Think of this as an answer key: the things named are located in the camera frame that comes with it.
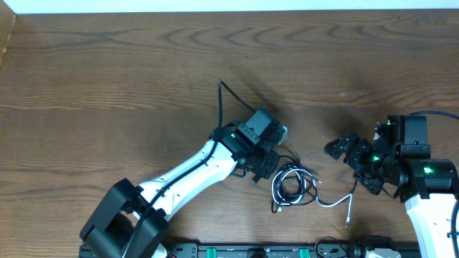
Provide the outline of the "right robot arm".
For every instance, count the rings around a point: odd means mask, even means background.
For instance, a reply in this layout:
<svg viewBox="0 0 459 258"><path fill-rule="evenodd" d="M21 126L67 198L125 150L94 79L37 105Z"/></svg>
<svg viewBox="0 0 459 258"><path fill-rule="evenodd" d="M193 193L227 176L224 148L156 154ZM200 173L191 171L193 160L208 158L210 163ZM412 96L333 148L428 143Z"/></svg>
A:
<svg viewBox="0 0 459 258"><path fill-rule="evenodd" d="M391 199L405 205L422 257L458 256L458 171L448 159L434 159L427 142L427 112L390 115L377 123L374 140L355 132L324 147L342 158L369 193L395 186Z"/></svg>

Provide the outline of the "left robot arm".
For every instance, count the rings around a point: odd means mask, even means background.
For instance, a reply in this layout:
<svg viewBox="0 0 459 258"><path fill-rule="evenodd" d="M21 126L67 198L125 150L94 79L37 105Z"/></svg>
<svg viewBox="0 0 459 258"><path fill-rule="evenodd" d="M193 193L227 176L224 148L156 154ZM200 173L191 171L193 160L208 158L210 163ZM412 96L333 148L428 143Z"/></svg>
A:
<svg viewBox="0 0 459 258"><path fill-rule="evenodd" d="M264 109L247 122L219 126L204 147L158 178L133 185L115 183L80 231L90 257L168 257L162 241L174 214L211 185L237 169L252 172L254 182L268 179L288 129Z"/></svg>

